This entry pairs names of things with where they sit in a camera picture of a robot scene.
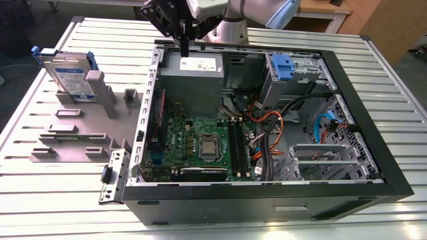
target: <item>dark floor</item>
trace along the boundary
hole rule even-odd
[[[134,20],[133,9],[129,6],[61,2],[58,7],[60,11],[51,12],[45,1],[34,0],[31,2],[30,11],[35,19],[35,26],[27,28],[26,33],[31,44],[39,48],[54,47],[73,16]],[[406,53],[393,69],[420,104],[427,108],[427,60],[417,59],[412,53]],[[0,75],[7,81],[7,84],[0,87],[0,131],[13,114],[37,72],[37,62],[30,55],[19,59],[9,59],[0,54]]]

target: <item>slotted metal surface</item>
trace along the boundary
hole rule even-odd
[[[146,22],[85,18],[69,24],[56,47],[90,49],[113,91],[130,87],[144,92],[153,40],[162,38]],[[0,236],[76,239],[74,234],[81,234],[81,238],[130,239],[140,237],[137,233],[144,239],[173,235],[182,240],[425,238],[425,112],[372,44],[350,35],[253,28],[248,39],[253,45],[334,51],[414,195],[340,220],[144,226],[124,205],[98,206],[101,163],[31,163],[27,159],[58,106],[57,87],[41,70],[0,135]]]

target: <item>blue drive bracket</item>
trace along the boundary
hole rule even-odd
[[[294,64],[288,54],[272,54],[272,67],[280,81],[289,81],[294,73]]]

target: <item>wooden cabinet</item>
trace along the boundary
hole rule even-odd
[[[366,35],[394,64],[427,31],[427,0],[345,0],[352,9],[338,34]]]

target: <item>blue cable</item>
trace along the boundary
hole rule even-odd
[[[320,114],[320,115],[316,117],[316,119],[314,119],[314,121],[313,121],[313,140],[314,140],[316,143],[320,143],[318,124],[320,124],[320,119],[321,119],[321,117],[325,117],[325,118],[328,118],[329,120],[332,120],[332,117],[330,117],[330,115],[329,115],[328,113]]]
[[[334,114],[330,110],[326,111],[326,113],[322,113],[320,114],[314,121],[313,121],[313,140],[314,142],[318,144],[320,143],[320,137],[318,137],[318,124],[320,124],[320,119],[321,117],[325,117],[328,118],[329,120],[336,120],[340,124],[342,123],[341,120],[338,120],[336,117],[334,117]]]

